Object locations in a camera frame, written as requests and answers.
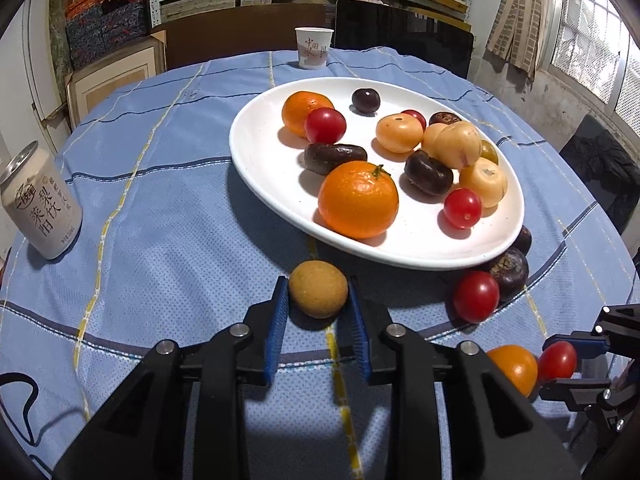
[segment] white oval plate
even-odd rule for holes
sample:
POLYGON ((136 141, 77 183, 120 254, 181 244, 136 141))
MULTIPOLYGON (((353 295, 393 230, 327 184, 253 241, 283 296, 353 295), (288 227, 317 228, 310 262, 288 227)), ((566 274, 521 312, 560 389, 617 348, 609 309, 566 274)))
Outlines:
POLYGON ((416 92, 378 81, 349 77, 294 81, 260 94, 240 110, 231 125, 231 157, 242 179, 268 207, 304 232, 347 253, 396 267, 429 270, 472 267, 501 254, 516 239, 524 218, 522 188, 513 168, 497 150, 508 180, 506 196, 472 229, 452 229, 443 221, 442 200, 425 197, 403 176, 406 156, 385 154, 380 149, 377 152, 372 145, 378 120, 408 108, 418 110, 427 120, 436 112, 453 111, 416 92), (351 94, 358 88, 379 92, 382 104, 374 116, 351 111, 351 94), (362 146, 370 162, 384 164, 392 175, 400 209, 385 234, 352 240, 322 224, 317 209, 324 177, 303 169, 302 152, 308 142, 282 124, 284 101, 300 90, 331 99, 347 120, 347 132, 340 143, 362 146))

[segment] beverage can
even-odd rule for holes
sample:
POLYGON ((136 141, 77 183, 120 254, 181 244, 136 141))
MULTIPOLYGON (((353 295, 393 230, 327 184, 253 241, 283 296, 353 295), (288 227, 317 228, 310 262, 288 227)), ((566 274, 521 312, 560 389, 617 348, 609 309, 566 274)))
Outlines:
POLYGON ((37 140, 2 172, 0 193, 11 220, 47 260, 60 256, 78 235, 82 209, 37 140))

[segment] fruit stem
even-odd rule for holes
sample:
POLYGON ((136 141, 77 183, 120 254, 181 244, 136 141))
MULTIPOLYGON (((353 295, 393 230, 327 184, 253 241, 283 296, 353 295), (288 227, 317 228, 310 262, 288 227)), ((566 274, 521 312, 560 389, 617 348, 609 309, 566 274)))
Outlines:
POLYGON ((388 172, 386 172, 385 170, 382 169, 382 166, 383 166, 383 164, 380 164, 380 165, 376 166, 376 169, 371 172, 371 174, 375 178, 378 178, 380 176, 380 173, 386 173, 386 174, 388 174, 388 176, 391 176, 390 173, 388 173, 388 172))

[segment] patterned fabric box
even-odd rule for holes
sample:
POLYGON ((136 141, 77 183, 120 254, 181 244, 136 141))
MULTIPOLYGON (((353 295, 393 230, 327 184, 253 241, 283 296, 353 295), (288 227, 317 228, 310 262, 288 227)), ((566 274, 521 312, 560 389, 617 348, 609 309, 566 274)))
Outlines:
POLYGON ((102 32, 99 28, 79 36, 75 41, 69 41, 71 50, 71 61, 76 70, 97 61, 107 54, 107 49, 102 39, 102 32))
POLYGON ((145 6, 132 2, 102 17, 102 38, 108 52, 146 34, 145 6))
POLYGON ((97 5, 66 24, 66 35, 75 70, 146 34, 146 13, 142 1, 131 2, 109 14, 97 5))

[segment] paper cup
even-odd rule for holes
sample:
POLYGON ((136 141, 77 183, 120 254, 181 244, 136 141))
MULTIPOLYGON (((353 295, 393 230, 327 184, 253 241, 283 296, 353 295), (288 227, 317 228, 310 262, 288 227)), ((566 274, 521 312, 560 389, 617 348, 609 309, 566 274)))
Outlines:
POLYGON ((296 39, 298 40, 298 63, 300 68, 316 70, 326 66, 326 58, 329 53, 332 28, 298 27, 296 39))

